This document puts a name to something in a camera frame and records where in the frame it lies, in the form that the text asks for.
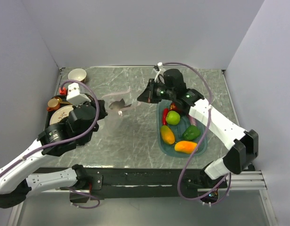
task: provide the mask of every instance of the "red chili pepper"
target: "red chili pepper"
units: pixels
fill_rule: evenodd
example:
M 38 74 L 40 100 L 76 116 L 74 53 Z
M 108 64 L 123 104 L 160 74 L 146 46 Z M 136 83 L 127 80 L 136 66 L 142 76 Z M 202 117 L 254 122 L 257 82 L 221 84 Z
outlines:
M 164 126 L 167 126 L 166 116 L 167 116 L 168 112 L 169 112 L 169 109 L 168 108 L 165 108 L 164 111 L 163 111 L 162 124 Z

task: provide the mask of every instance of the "bowl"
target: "bowl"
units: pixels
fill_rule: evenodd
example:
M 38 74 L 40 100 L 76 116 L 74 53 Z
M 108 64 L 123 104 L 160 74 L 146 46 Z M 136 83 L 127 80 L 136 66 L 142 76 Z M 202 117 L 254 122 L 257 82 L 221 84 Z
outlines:
M 71 70 L 70 73 L 68 74 L 68 79 L 81 81 L 83 83 L 85 82 L 86 77 L 87 72 L 82 68 L 76 68 L 74 70 Z
M 158 103 L 157 105 L 157 110 L 156 110 L 156 122 L 157 122 L 157 134 L 158 134 L 158 144 L 160 149 L 162 150 L 162 152 L 164 152 L 166 155 L 172 156 L 172 157 L 178 157 L 178 158 L 189 158 L 190 155 L 186 154 L 186 153 L 182 153 L 182 152 L 177 152 L 174 149 L 174 146 L 176 143 L 174 143 L 173 145 L 168 145 L 166 144 L 161 137 L 161 133 L 160 133 L 160 128 L 162 127 L 162 116 L 163 116 L 163 111 L 165 108 L 169 108 L 171 104 L 171 101 L 168 100 L 162 100 L 161 102 Z M 185 130 L 191 125 L 191 124 L 196 124 L 197 128 L 201 131 L 201 134 L 199 137 L 197 137 L 196 139 L 192 140 L 195 143 L 198 143 L 199 140 L 201 139 L 206 127 L 199 121 L 195 120 L 190 122 L 189 118 L 186 115 L 182 115 L 181 116 L 181 120 L 179 121 L 178 125 L 176 126 L 172 126 L 169 125 L 169 128 L 171 129 L 171 131 L 174 133 L 175 136 L 175 140 L 176 142 L 182 141 L 182 134 L 185 132 Z M 203 142 L 201 143 L 201 145 L 198 147 L 197 152 L 194 154 L 193 157 L 199 156 L 201 154 L 203 154 L 208 147 L 208 139 L 207 137 L 204 138 Z

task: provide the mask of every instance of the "green apple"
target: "green apple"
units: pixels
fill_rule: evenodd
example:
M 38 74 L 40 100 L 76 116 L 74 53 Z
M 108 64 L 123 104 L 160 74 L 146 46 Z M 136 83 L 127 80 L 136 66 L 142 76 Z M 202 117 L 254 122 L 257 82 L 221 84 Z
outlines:
M 179 113 L 175 112 L 175 111 L 170 111 L 168 112 L 167 116 L 166 116 L 166 122 L 169 125 L 178 125 L 179 121 L 181 119 L 181 116 L 179 116 Z

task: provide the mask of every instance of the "green bell pepper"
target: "green bell pepper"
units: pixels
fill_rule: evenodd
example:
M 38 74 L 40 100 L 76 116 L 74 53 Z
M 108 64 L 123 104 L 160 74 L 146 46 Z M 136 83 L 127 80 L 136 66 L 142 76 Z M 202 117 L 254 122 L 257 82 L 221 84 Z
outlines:
M 189 126 L 186 131 L 183 133 L 183 140 L 194 140 L 201 134 L 201 131 L 194 125 Z

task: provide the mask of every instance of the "white wall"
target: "white wall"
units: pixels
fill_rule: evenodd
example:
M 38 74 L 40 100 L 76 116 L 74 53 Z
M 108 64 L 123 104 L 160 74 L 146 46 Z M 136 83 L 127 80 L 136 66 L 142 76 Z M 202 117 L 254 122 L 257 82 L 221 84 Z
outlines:
M 227 71 L 241 125 L 260 138 L 262 169 L 282 226 L 290 226 L 290 0 L 265 0 Z
M 42 131 L 58 67 L 20 0 L 0 0 L 0 167 Z M 0 226 L 11 209 L 0 209 Z
M 263 0 L 23 0 L 59 67 L 226 69 Z

